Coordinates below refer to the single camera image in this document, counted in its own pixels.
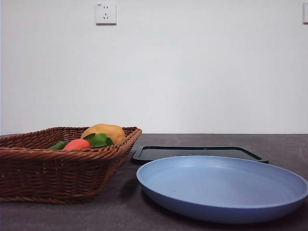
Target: basket rim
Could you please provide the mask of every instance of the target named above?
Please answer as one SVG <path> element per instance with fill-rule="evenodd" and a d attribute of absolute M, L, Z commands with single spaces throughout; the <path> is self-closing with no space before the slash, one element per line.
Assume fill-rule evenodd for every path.
<path fill-rule="evenodd" d="M 0 137 L 0 140 L 6 140 L 11 138 L 20 138 L 25 135 L 33 135 L 35 133 L 39 132 L 45 132 L 51 129 L 80 129 L 80 128 L 88 128 L 88 127 L 53 127 L 53 128 L 47 128 L 35 132 L 28 132 L 23 134 L 16 134 L 11 135 L 7 137 Z M 134 131 L 123 138 L 121 141 L 110 145 L 110 146 L 104 146 L 101 148 L 87 148 L 87 149 L 78 149 L 78 150 L 50 150 L 50 149 L 31 149 L 31 148 L 23 148 L 23 147 L 0 147 L 1 155 L 3 158 L 14 158 L 14 159 L 23 159 L 23 160 L 65 160 L 65 161 L 76 161 L 81 160 L 99 160 L 101 158 L 103 159 L 110 159 L 114 157 L 114 152 L 116 152 L 118 149 L 123 149 L 123 151 L 127 151 L 130 146 L 137 140 L 137 138 L 141 135 L 142 130 L 137 127 L 122 127 L 122 129 L 126 128 L 132 128 Z"/>

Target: gray countertop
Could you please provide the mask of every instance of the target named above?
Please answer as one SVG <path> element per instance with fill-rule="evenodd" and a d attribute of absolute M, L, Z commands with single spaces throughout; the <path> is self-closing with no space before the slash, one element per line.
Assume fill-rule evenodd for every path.
<path fill-rule="evenodd" d="M 1 231 L 196 231 L 308 230 L 308 199 L 295 212 L 269 222 L 226 225 L 198 221 L 170 212 L 149 199 L 136 180 L 140 167 L 131 161 L 138 146 L 239 146 L 254 150 L 269 163 L 308 180 L 308 134 L 142 134 L 126 163 L 92 201 L 77 205 L 1 202 Z"/>

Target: white outlet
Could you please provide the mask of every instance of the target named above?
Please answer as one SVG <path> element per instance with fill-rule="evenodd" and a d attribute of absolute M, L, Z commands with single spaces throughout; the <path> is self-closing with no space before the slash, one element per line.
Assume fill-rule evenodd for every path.
<path fill-rule="evenodd" d="M 97 25 L 116 24 L 116 3 L 97 3 L 95 5 L 95 21 Z"/>

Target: plate rim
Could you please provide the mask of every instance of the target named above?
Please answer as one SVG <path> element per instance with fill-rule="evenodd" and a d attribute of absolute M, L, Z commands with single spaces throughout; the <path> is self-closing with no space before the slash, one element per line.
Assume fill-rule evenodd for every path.
<path fill-rule="evenodd" d="M 163 194 L 163 193 L 160 193 L 160 192 L 157 192 L 156 190 L 153 190 L 151 188 L 149 188 L 148 186 L 145 185 L 144 182 L 142 182 L 141 178 L 140 178 L 140 172 L 141 170 L 147 166 L 147 165 L 150 165 L 150 164 L 153 164 L 154 162 L 156 161 L 164 161 L 165 159 L 171 159 L 171 158 L 191 158 L 191 157 L 201 157 L 201 158 L 223 158 L 223 159 L 235 159 L 235 160 L 238 160 L 238 161 L 248 161 L 248 162 L 253 162 L 254 164 L 261 164 L 261 165 L 267 165 L 269 167 L 273 167 L 273 168 L 278 168 L 280 170 L 283 170 L 283 171 L 287 171 L 289 172 L 290 174 L 293 174 L 295 176 L 297 176 L 298 178 L 300 178 L 300 180 L 303 181 L 303 183 L 306 185 L 306 190 L 304 191 L 303 194 L 301 194 L 300 196 L 298 196 L 297 198 L 295 199 L 292 199 L 292 200 L 288 200 L 288 201 L 285 201 L 283 203 L 273 203 L 273 204 L 266 204 L 266 205 L 247 205 L 247 206 L 224 206 L 224 205 L 210 205 L 210 204 L 202 204 L 202 203 L 197 203 L 197 202 L 192 202 L 192 201 L 186 201 L 186 200 L 182 200 L 182 199 L 179 199 L 179 198 L 176 198 L 176 197 L 172 197 L 170 195 L 167 195 L 167 194 Z M 282 167 L 279 167 L 279 166 L 275 166 L 275 165 L 270 165 L 270 164 L 266 164 L 266 163 L 262 163 L 262 162 L 258 162 L 258 161 L 254 161 L 254 160 L 246 160 L 246 159 L 240 159 L 240 158 L 234 158 L 234 157 L 224 157 L 224 156 L 211 156 L 211 155 L 208 155 L 208 156 L 204 156 L 204 155 L 186 155 L 186 156 L 172 156 L 172 157 L 166 157 L 166 158 L 161 158 L 161 159 L 157 159 L 157 160 L 154 160 L 154 161 L 151 161 L 151 162 L 148 162 L 144 165 L 142 165 L 140 168 L 138 168 L 137 172 L 136 172 L 136 177 L 137 177 L 137 180 L 139 181 L 139 183 L 147 188 L 148 190 L 152 191 L 152 192 L 155 192 L 161 196 L 164 196 L 164 197 L 167 197 L 167 198 L 170 198 L 172 200 L 178 200 L 178 201 L 181 201 L 181 202 L 185 202 L 185 203 L 190 203 L 190 204 L 194 204 L 194 205 L 201 205 L 201 206 L 208 206 L 208 207 L 215 207 L 215 208 L 225 208 L 225 209 L 264 209 L 264 208 L 273 208 L 273 207 L 279 207 L 279 206 L 284 206 L 284 205 L 289 205 L 289 204 L 292 204 L 292 203 L 296 203 L 296 202 L 299 202 L 301 200 L 303 200 L 304 198 L 306 198 L 308 196 L 308 181 L 306 179 L 304 179 L 302 176 L 290 171 L 290 170 L 287 170 L 285 168 L 282 168 Z"/>

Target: blue plate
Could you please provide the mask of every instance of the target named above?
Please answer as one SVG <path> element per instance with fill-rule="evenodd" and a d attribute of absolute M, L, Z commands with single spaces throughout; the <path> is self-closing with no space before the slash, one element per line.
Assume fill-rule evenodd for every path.
<path fill-rule="evenodd" d="M 191 218 L 256 223 L 297 209 L 308 182 L 269 164 L 217 156 L 177 156 L 137 171 L 144 192 L 159 205 Z"/>

